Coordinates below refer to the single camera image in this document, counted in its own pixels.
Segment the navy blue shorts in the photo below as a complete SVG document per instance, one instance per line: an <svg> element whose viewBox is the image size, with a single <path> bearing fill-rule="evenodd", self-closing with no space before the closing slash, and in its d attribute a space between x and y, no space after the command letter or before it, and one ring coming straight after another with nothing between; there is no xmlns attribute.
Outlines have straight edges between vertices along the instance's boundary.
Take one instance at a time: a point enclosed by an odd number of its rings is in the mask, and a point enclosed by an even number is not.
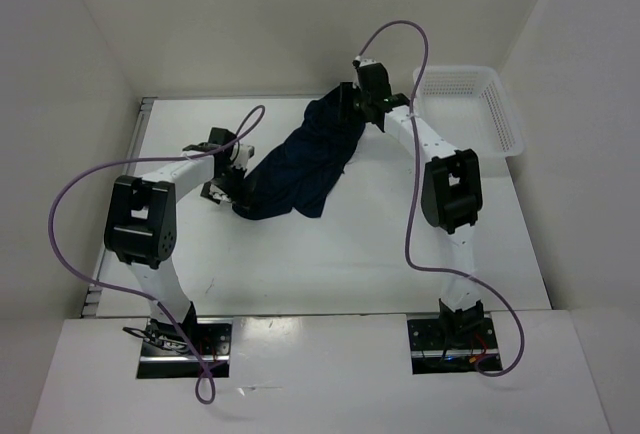
<svg viewBox="0 0 640 434"><path fill-rule="evenodd" d="M259 182L259 210L237 215L259 221L296 210L307 218L321 217L364 129L360 119L338 120L338 87L311 101L301 125L245 177Z"/></svg>

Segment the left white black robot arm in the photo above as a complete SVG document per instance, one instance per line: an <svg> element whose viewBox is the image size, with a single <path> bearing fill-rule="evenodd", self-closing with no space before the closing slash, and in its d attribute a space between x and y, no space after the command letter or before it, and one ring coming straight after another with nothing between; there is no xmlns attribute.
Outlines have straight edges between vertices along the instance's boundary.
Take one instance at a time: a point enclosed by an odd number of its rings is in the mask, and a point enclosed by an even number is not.
<svg viewBox="0 0 640 434"><path fill-rule="evenodd" d="M142 176L122 175L114 182L104 241L126 264L141 292L149 297L147 338L165 341L185 354L200 339L193 302L184 293L172 260L177 245L177 204L199 189L217 204L241 198L241 185L255 148L233 132L213 128L206 142Z"/></svg>

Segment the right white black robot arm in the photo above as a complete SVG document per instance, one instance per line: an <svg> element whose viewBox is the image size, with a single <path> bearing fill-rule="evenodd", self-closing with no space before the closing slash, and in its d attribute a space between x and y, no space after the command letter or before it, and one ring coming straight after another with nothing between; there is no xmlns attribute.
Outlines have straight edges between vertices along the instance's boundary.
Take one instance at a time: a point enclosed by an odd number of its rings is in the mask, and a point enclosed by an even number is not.
<svg viewBox="0 0 640 434"><path fill-rule="evenodd" d="M394 94L386 68L372 59L353 61L354 82L339 86L339 119L363 121L399 142L418 162L411 218L417 210L435 232L446 266L463 274L449 274L439 297L440 339L460 347L476 331L484 307L476 285L474 226L483 207L479 158L445 141L426 121L411 113L409 98Z"/></svg>

